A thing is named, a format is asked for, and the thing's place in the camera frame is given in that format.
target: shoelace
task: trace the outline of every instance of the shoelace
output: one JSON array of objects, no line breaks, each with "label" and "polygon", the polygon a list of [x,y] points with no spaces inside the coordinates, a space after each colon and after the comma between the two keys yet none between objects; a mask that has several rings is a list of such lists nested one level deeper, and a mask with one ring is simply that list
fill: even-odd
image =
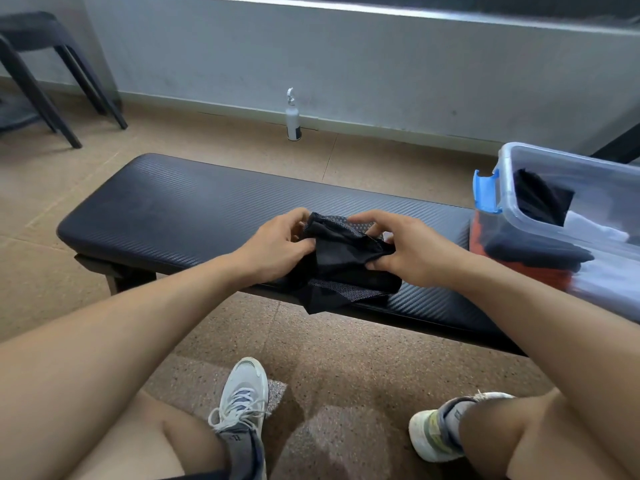
[{"label": "shoelace", "polygon": [[[251,388],[238,389],[225,409],[215,408],[208,418],[208,423],[214,431],[220,432],[238,423],[244,424],[249,428],[256,429],[256,424],[252,419],[260,419],[268,414],[263,407],[266,402],[264,399],[252,399],[252,395],[256,392]],[[213,418],[218,413],[219,422],[214,423]]]}]

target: carbon fiber pattern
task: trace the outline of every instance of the carbon fiber pattern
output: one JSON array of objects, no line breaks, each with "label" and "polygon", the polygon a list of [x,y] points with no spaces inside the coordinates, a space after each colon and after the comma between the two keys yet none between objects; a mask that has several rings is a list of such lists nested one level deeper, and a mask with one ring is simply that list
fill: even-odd
[{"label": "carbon fiber pattern", "polygon": [[[153,153],[98,188],[60,223],[58,236],[89,257],[174,273],[235,250],[294,207],[333,216],[384,209],[417,217],[468,246],[470,209]],[[478,308],[444,289],[404,283],[380,311],[504,337]]]}]

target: spray bottle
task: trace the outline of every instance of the spray bottle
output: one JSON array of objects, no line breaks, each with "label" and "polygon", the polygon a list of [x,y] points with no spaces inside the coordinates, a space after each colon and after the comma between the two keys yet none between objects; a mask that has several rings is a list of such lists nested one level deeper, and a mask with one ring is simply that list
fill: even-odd
[{"label": "spray bottle", "polygon": [[292,141],[297,141],[302,137],[302,133],[300,131],[300,113],[294,101],[293,88],[289,88],[287,91],[287,102],[289,105],[285,112],[287,115],[287,137]]}]

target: blue clip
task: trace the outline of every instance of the blue clip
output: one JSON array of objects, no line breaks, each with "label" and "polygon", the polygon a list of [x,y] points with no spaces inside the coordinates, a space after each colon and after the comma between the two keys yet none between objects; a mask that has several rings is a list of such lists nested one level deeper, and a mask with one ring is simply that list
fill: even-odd
[{"label": "blue clip", "polygon": [[495,181],[500,176],[499,170],[496,169],[491,177],[480,177],[478,171],[474,173],[476,209],[487,214],[501,214],[502,208],[495,201]]}]

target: gray sock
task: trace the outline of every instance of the gray sock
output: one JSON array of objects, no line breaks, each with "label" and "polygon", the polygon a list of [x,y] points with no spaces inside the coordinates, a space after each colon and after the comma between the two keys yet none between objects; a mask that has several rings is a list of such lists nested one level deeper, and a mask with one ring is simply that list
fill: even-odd
[{"label": "gray sock", "polygon": [[460,449],[462,448],[462,444],[460,444],[460,420],[464,413],[475,404],[477,404],[475,401],[460,401],[444,416],[444,424],[447,427],[449,436]]},{"label": "gray sock", "polygon": [[227,444],[231,471],[229,480],[259,480],[264,468],[264,446],[253,428],[238,423],[218,433]]}]

